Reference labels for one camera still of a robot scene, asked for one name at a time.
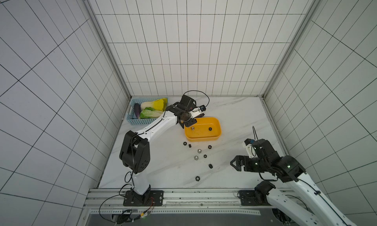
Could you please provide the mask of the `yellow plastic storage box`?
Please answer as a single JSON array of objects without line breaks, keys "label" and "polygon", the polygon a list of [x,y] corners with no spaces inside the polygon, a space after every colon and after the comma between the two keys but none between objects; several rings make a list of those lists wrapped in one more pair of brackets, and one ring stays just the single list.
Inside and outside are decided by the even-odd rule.
[{"label": "yellow plastic storage box", "polygon": [[222,135],[221,124],[217,118],[214,117],[203,117],[197,118],[197,123],[193,126],[194,130],[191,130],[191,127],[184,128],[186,139],[190,142],[207,142],[207,141],[216,141]]}]

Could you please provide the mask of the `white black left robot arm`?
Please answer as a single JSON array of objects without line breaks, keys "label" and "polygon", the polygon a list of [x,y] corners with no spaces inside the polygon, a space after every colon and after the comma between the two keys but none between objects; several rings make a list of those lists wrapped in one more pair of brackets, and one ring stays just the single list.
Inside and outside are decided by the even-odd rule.
[{"label": "white black left robot arm", "polygon": [[171,127],[180,124],[189,128],[197,123],[197,118],[204,116],[206,106],[196,105],[196,101],[182,95],[181,100],[166,107],[162,115],[145,128],[125,134],[119,159],[131,170],[133,187],[124,195],[124,206],[143,206],[149,203],[162,205],[162,190],[152,190],[145,171],[151,160],[150,145]]}]

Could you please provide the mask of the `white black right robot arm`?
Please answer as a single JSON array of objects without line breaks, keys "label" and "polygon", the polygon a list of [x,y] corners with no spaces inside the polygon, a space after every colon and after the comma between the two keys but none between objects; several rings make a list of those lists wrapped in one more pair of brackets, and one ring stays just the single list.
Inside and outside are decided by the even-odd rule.
[{"label": "white black right robot arm", "polygon": [[262,174],[275,179],[262,180],[253,190],[240,190],[242,205],[270,205],[300,226],[353,226],[317,187],[304,167],[292,156],[280,156],[268,140],[246,139],[247,155],[237,155],[230,165],[238,172]]}]

